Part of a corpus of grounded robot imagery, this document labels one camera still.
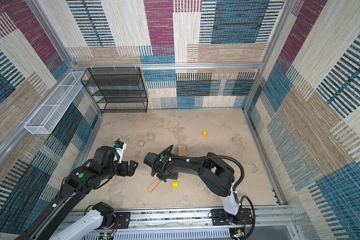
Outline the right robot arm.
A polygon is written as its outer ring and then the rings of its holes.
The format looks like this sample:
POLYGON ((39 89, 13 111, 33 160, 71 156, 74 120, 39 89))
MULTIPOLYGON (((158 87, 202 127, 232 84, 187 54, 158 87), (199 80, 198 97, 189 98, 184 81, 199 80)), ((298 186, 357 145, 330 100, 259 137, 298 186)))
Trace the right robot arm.
POLYGON ((243 181, 245 171, 236 159, 214 153, 198 158, 182 157, 167 150, 158 155, 148 153, 144 164, 151 168, 153 177, 164 182, 174 180, 178 173, 198 176, 212 193, 221 198, 226 221, 229 224, 240 222, 241 203, 236 188, 243 181))

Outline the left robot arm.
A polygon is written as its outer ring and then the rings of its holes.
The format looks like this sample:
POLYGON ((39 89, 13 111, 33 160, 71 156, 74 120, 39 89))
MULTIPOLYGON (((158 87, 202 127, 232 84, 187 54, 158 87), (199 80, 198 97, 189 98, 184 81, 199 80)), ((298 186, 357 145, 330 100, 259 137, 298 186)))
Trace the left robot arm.
POLYGON ((71 210, 92 190, 102 186, 101 181, 110 180, 114 176, 131 177, 137 166, 138 163, 134 161, 122 161, 121 152, 113 147, 98 148, 92 159, 67 176, 46 209, 17 239, 48 240, 71 210))

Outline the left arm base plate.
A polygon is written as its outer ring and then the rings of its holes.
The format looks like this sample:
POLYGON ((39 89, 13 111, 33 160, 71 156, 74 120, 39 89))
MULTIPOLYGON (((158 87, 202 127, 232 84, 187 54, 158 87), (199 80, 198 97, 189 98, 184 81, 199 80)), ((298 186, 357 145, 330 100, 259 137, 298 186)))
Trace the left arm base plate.
POLYGON ((128 229, 131 212, 114 212, 115 221, 111 229, 128 229))

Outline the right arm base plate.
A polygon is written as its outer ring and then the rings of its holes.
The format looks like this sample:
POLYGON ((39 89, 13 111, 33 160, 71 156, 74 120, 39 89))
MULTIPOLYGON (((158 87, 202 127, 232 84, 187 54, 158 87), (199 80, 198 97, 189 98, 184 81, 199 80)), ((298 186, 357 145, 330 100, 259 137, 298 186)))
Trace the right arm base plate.
POLYGON ((236 215, 228 214, 224 209, 212 209, 211 218, 214 226, 224 225, 251 225, 254 221, 254 213, 250 208, 239 208, 236 215))

